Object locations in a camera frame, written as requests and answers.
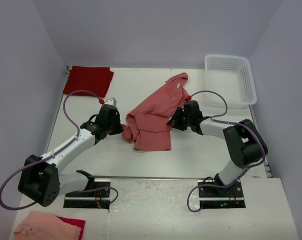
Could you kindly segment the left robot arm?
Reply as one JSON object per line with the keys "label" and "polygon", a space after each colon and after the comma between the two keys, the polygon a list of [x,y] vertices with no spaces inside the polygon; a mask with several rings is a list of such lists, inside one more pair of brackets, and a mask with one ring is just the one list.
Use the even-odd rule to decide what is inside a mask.
{"label": "left robot arm", "polygon": [[61,172],[79,155],[95,146],[108,135],[123,132],[117,107],[104,104],[98,114],[92,115],[63,145],[43,154],[29,156],[22,169],[18,190],[37,204],[47,207],[59,195],[79,193],[85,197],[100,192],[95,189],[94,176],[83,170],[73,174]]}

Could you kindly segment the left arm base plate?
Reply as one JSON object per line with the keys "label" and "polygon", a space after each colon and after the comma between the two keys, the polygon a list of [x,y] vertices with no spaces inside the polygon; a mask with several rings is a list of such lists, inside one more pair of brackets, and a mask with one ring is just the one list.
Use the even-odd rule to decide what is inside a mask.
{"label": "left arm base plate", "polygon": [[67,193],[64,198],[65,209],[106,209],[110,207],[110,189],[89,193]]}

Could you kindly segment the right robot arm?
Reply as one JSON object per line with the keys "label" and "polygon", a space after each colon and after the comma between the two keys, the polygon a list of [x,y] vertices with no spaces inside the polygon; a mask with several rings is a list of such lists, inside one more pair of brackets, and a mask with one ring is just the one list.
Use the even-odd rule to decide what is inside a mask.
{"label": "right robot arm", "polygon": [[216,137],[226,142],[230,160],[215,175],[212,183],[203,183],[205,188],[213,187],[214,192],[221,197],[226,196],[232,185],[249,169],[262,164],[268,154],[268,148],[251,120],[230,122],[203,116],[195,100],[178,107],[167,125],[180,131],[190,128],[201,136]]}

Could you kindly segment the salmon pink t shirt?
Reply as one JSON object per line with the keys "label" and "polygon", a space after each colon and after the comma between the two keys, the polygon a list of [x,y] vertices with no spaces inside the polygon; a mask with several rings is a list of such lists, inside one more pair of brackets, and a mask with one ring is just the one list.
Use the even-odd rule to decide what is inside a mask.
{"label": "salmon pink t shirt", "polygon": [[171,128],[167,125],[178,107],[189,95],[184,84],[189,76],[183,72],[169,78],[126,116],[123,139],[134,143],[137,151],[168,151],[171,149]]}

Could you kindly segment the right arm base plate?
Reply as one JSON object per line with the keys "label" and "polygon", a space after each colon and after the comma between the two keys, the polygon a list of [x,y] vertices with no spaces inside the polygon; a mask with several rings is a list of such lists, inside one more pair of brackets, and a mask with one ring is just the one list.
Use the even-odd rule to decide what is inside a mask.
{"label": "right arm base plate", "polygon": [[246,207],[243,188],[237,182],[229,188],[200,187],[199,202],[204,209],[244,209]]}

